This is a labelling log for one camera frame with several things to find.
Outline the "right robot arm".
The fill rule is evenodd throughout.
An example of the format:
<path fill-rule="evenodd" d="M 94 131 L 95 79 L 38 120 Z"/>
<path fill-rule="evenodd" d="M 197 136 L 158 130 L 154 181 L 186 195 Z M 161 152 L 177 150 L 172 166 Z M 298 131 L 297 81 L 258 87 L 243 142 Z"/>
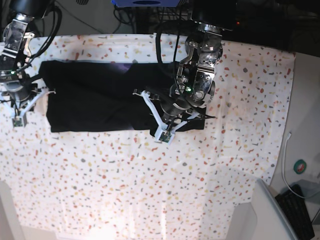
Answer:
<path fill-rule="evenodd" d="M 36 102 L 51 93 L 36 83 L 39 75 L 30 76 L 26 69 L 49 48 L 62 23 L 62 11 L 53 0 L 12 0 L 9 4 L 15 17 L 3 32 L 4 48 L 0 54 L 0 102 L 10 111 L 14 127 L 25 127 L 27 112 L 33 111 Z M 53 13 L 53 24 L 49 36 L 37 52 L 30 49 L 35 33 L 29 26 L 36 19 Z"/>

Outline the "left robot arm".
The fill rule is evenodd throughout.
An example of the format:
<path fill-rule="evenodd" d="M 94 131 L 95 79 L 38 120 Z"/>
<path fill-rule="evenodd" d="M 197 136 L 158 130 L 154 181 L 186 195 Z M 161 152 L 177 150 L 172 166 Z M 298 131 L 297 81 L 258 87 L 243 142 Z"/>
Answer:
<path fill-rule="evenodd" d="M 157 142 L 170 144 L 185 125 L 214 118 L 206 108 L 215 95 L 214 78 L 223 55 L 223 32 L 233 30 L 236 12 L 235 0 L 194 0 L 189 20 L 168 20 L 158 28 L 155 48 L 162 70 L 162 32 L 176 29 L 178 34 L 190 34 L 185 41 L 186 57 L 172 61 L 172 72 L 164 71 L 173 80 L 170 89 L 146 87 L 133 92 L 143 98 L 157 123 L 153 135 Z"/>

